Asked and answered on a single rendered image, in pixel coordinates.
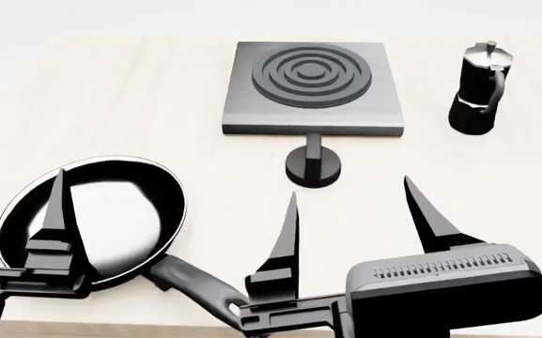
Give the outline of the black frying pan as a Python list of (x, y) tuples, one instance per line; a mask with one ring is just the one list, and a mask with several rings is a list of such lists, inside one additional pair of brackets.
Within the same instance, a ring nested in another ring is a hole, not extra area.
[(167, 253), (186, 219), (186, 193), (175, 174), (139, 157), (72, 162), (23, 188), (0, 217), (0, 268), (24, 266), (26, 242), (42, 226), (61, 169), (66, 171), (77, 225), (94, 269), (88, 296), (143, 276), (161, 290), (176, 289), (231, 328), (240, 327), (230, 308), (246, 305), (247, 298)]

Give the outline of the black silver moka pot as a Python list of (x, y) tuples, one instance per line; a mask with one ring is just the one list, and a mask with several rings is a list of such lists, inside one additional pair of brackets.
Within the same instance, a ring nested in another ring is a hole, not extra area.
[(459, 88), (449, 110), (448, 122), (462, 134), (491, 131), (513, 56), (496, 41), (477, 42), (462, 59)]

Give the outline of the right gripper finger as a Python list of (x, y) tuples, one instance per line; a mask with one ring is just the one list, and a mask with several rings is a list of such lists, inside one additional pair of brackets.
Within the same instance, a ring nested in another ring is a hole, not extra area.
[(403, 184), (410, 215), (426, 254), (487, 244), (479, 238), (461, 233), (429, 202), (410, 177), (405, 176)]
[(299, 297), (299, 253), (300, 215), (294, 192), (269, 258), (245, 278), (249, 300), (296, 300)]

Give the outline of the black round stove knob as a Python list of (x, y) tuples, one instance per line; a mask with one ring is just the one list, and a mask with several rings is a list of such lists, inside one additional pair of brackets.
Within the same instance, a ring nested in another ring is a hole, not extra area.
[(306, 134), (305, 146), (289, 152), (286, 157), (286, 176), (303, 188), (325, 188), (332, 185), (341, 174), (339, 156), (322, 145), (322, 135)]

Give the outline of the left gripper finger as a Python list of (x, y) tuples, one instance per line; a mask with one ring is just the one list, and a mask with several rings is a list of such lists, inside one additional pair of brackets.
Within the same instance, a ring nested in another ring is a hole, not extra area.
[(61, 169), (54, 179), (42, 226), (26, 242), (24, 266), (35, 275), (81, 286), (89, 282), (94, 269), (86, 255), (65, 174)]

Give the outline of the grey square electric stove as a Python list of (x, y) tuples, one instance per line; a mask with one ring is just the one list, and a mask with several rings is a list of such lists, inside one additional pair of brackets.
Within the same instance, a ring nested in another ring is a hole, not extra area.
[(241, 41), (225, 134), (399, 137), (404, 118), (380, 42)]

